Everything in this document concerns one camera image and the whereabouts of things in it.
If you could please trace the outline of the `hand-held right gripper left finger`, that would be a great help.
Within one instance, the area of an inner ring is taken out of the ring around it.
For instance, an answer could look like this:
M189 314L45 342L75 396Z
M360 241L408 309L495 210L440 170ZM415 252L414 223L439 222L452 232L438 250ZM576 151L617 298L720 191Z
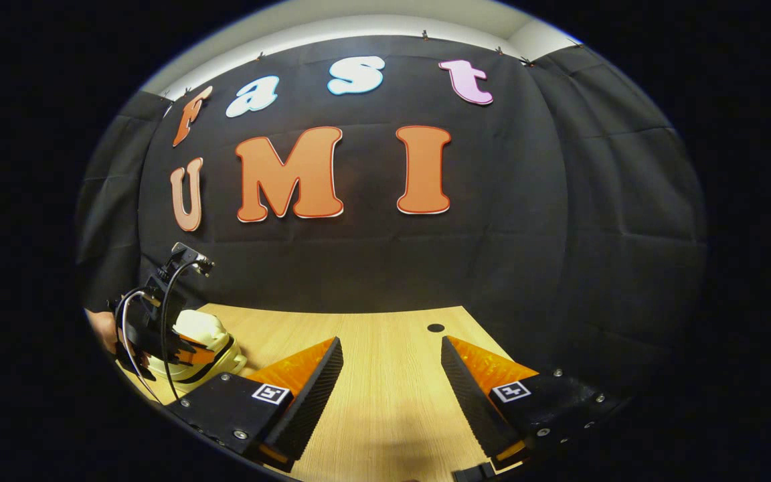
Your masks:
M342 368L341 341L331 337L249 376L222 372L168 409L220 448L290 472L309 445Z

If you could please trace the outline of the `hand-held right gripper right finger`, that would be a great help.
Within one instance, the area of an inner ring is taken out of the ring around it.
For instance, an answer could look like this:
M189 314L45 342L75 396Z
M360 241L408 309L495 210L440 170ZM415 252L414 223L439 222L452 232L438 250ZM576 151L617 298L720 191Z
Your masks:
M451 335L442 339L440 362L495 469L553 457L627 405L623 396L561 369L539 372Z

